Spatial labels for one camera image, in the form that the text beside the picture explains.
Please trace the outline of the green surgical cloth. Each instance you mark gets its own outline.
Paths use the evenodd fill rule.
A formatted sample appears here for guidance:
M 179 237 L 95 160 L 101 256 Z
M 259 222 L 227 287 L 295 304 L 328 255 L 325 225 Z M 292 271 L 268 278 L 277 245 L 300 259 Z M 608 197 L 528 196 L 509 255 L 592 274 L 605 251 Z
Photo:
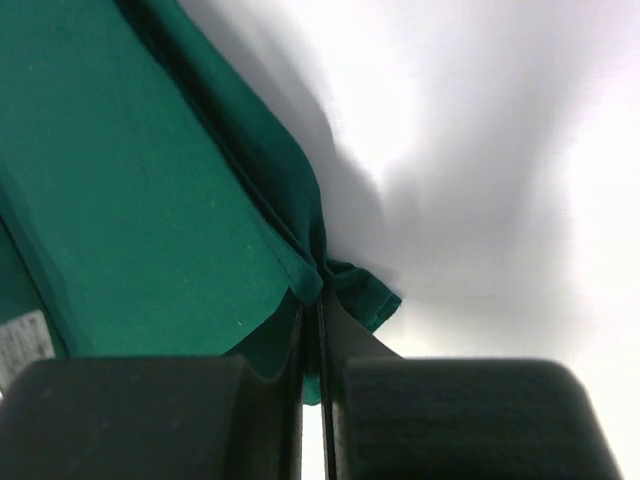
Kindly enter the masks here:
M 288 61 L 278 84 L 237 45 L 204 4 L 2 3 L 4 319 L 43 310 L 63 358 L 241 352 L 270 376 L 258 328 L 326 288 L 369 331 L 393 316 L 329 251 L 325 115 Z

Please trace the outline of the suture packet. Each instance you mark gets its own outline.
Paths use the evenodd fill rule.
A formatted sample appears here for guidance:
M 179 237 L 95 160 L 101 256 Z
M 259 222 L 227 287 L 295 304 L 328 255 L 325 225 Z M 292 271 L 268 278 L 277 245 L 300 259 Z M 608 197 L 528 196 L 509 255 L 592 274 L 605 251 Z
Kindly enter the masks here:
M 1 395 L 31 363 L 56 357 L 45 316 L 41 310 L 28 312 L 1 325 Z

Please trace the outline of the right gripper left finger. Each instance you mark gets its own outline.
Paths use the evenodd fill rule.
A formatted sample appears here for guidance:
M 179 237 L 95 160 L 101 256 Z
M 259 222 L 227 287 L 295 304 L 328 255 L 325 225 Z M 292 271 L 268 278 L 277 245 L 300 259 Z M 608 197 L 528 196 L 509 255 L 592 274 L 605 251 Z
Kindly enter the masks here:
M 253 334 L 275 373 L 242 355 L 39 361 L 1 406 L 5 479 L 297 479 L 300 311 Z

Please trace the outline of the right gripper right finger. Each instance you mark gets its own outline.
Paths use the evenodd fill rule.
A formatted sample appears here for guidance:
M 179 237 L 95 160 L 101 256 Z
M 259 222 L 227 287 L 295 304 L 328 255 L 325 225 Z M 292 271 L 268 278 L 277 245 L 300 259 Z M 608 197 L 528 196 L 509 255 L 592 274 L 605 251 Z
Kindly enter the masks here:
M 617 479 L 584 387 L 534 359 L 405 359 L 316 307 L 330 479 Z

